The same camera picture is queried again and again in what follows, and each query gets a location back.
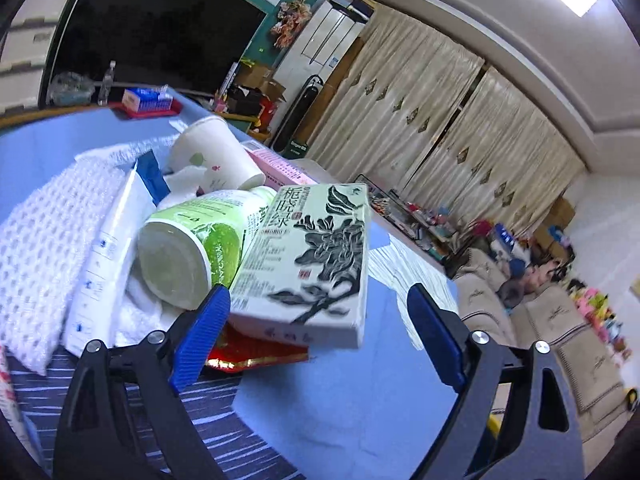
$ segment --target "red tray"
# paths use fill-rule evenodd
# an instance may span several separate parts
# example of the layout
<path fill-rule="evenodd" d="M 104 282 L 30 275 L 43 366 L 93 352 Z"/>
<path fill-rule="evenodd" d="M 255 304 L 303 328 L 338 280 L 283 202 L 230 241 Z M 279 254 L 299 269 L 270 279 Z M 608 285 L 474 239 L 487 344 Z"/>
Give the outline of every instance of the red tray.
<path fill-rule="evenodd" d="M 132 112 L 128 108 L 125 108 L 125 105 L 122 103 L 114 103 L 111 106 L 112 110 L 120 110 L 124 112 L 124 114 L 129 119 L 151 119 L 154 117 L 170 117 L 174 115 L 178 115 L 182 111 L 182 103 L 178 101 L 178 99 L 174 99 L 171 101 L 171 108 L 168 110 L 156 110 L 153 112 Z"/>

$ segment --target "water bottle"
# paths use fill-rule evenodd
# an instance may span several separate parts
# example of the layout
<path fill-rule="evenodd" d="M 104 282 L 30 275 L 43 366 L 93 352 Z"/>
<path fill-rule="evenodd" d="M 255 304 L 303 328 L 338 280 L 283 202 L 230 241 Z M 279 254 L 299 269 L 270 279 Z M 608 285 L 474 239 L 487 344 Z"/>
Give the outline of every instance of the water bottle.
<path fill-rule="evenodd" d="M 111 61 L 109 63 L 109 69 L 104 73 L 102 78 L 102 84 L 100 85 L 100 92 L 98 93 L 98 106 L 106 106 L 109 100 L 109 92 L 111 92 L 111 85 L 113 84 L 113 73 L 116 69 L 116 62 Z"/>

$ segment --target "blue gripper pad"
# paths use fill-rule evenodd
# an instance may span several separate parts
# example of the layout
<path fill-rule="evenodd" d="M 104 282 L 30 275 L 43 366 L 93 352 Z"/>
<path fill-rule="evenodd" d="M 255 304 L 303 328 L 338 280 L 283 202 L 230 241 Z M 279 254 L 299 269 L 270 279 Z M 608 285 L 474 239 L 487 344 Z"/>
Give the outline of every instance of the blue gripper pad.
<path fill-rule="evenodd" d="M 207 356 L 229 317 L 231 298 L 225 286 L 219 285 L 204 300 L 198 317 L 174 352 L 174 370 L 169 384 L 177 393 L 193 384 L 200 375 Z"/>
<path fill-rule="evenodd" d="M 466 384 L 465 357 L 458 341 L 443 322 L 443 317 L 455 316 L 456 319 L 451 319 L 452 328 L 456 328 L 457 323 L 463 327 L 464 324 L 455 313 L 441 310 L 420 284 L 409 289 L 406 295 L 406 307 L 438 377 L 459 394 Z M 465 335 L 468 335 L 466 327 L 460 332 L 466 332 Z M 465 335 L 461 334 L 460 339 L 462 340 Z"/>

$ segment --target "black flower illustration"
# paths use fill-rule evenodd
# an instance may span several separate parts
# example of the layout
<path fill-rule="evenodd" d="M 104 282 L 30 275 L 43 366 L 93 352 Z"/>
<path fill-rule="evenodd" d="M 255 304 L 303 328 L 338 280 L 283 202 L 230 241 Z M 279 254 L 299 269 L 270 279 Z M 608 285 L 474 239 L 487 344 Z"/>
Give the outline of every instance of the black flower illustration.
<path fill-rule="evenodd" d="M 322 265 L 322 271 L 318 275 L 319 283 L 304 285 L 299 292 L 286 289 L 268 295 L 272 300 L 285 305 L 309 307 L 292 324 L 304 324 L 321 311 L 329 316 L 346 316 L 349 310 L 335 306 L 335 303 L 360 292 L 364 222 L 354 220 L 351 215 L 362 206 L 353 204 L 335 186 L 329 188 L 327 198 L 326 211 L 330 213 L 329 216 L 313 221 L 306 215 L 294 225 L 295 228 L 308 231 L 305 235 L 308 249 L 295 259 L 295 263 L 299 266 Z M 340 227 L 336 228 L 331 214 L 350 218 L 345 218 Z M 332 296 L 331 293 L 343 283 L 348 283 L 350 288 Z"/>

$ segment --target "metal screw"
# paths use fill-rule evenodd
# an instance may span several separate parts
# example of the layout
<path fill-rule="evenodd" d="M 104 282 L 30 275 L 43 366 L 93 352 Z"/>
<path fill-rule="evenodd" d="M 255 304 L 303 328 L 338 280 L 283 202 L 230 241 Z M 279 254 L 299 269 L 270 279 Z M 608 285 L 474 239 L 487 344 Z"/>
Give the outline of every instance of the metal screw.
<path fill-rule="evenodd" d="M 146 340 L 152 345 L 159 345 L 164 341 L 164 332 L 162 330 L 154 330 L 151 334 L 146 336 Z"/>
<path fill-rule="evenodd" d="M 486 345 L 489 342 L 489 336 L 482 332 L 481 330 L 476 330 L 471 334 L 471 339 L 473 339 L 479 345 Z"/>
<path fill-rule="evenodd" d="M 94 353 L 94 352 L 97 352 L 101 346 L 102 346 L 102 341 L 100 341 L 99 339 L 92 339 L 86 344 L 85 349 L 87 352 Z"/>
<path fill-rule="evenodd" d="M 551 348 L 546 341 L 536 341 L 536 350 L 541 354 L 548 354 Z"/>

